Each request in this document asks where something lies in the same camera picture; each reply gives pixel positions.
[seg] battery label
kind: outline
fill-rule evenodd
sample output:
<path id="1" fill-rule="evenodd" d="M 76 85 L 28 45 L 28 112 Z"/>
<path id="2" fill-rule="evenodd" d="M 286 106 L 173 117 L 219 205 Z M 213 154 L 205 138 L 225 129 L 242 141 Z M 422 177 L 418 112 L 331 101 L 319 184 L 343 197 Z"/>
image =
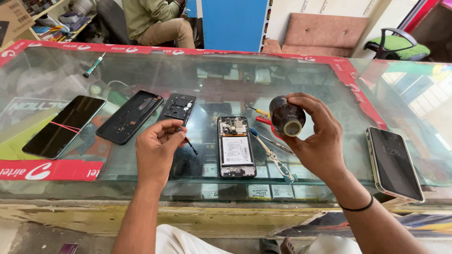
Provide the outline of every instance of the battery label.
<path id="1" fill-rule="evenodd" d="M 226 165 L 252 164 L 248 138 L 245 136 L 224 137 L 222 139 L 223 158 Z"/>

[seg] phone screen showing time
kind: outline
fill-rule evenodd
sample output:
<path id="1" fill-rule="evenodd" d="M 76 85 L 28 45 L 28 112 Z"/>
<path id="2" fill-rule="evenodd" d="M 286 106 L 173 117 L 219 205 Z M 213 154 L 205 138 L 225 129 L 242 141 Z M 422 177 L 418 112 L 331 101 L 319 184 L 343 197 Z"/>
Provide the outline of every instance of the phone screen showing time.
<path id="1" fill-rule="evenodd" d="M 370 128 L 380 185 L 388 191 L 422 201 L 422 193 L 400 135 Z"/>

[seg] phone back cover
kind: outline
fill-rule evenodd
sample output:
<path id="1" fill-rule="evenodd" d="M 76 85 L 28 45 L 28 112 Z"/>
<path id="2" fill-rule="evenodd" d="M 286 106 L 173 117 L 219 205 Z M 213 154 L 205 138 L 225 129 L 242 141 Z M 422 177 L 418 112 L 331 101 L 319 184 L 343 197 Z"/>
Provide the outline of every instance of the phone back cover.
<path id="1" fill-rule="evenodd" d="M 139 109 L 148 100 L 150 102 Z M 161 96 L 140 90 L 96 130 L 96 135 L 125 145 L 162 102 Z"/>

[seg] brown cushion panel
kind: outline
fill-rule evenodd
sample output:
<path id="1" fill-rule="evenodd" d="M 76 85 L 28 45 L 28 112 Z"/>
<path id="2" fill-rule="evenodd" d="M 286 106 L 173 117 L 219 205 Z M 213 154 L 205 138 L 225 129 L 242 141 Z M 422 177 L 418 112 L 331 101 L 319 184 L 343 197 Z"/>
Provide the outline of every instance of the brown cushion panel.
<path id="1" fill-rule="evenodd" d="M 281 54 L 281 47 L 277 40 L 266 39 L 262 53 L 278 53 Z"/>
<path id="2" fill-rule="evenodd" d="M 283 45 L 282 52 L 283 54 L 350 57 L 352 55 L 353 49 Z"/>
<path id="3" fill-rule="evenodd" d="M 353 49 L 368 18 L 291 13 L 284 45 Z"/>

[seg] yellow screwdriver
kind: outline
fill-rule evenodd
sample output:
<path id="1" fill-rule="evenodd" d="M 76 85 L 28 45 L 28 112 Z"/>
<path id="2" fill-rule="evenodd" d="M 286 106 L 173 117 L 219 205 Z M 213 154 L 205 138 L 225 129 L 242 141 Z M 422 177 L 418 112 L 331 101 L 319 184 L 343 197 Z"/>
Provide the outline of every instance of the yellow screwdriver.
<path id="1" fill-rule="evenodd" d="M 255 108 L 252 108 L 252 107 L 250 107 L 250 106 L 248 106 L 248 105 L 246 105 L 246 104 L 243 104 L 243 105 L 245 105 L 245 107 L 249 107 L 249 108 L 252 109 L 252 110 L 256 110 L 256 112 L 257 112 L 258 114 L 261 114 L 261 115 L 264 115 L 264 116 L 270 118 L 270 113 L 268 113 L 268 112 L 266 112 L 266 111 L 263 111 L 263 110 L 261 110 L 261 109 L 255 109 Z"/>

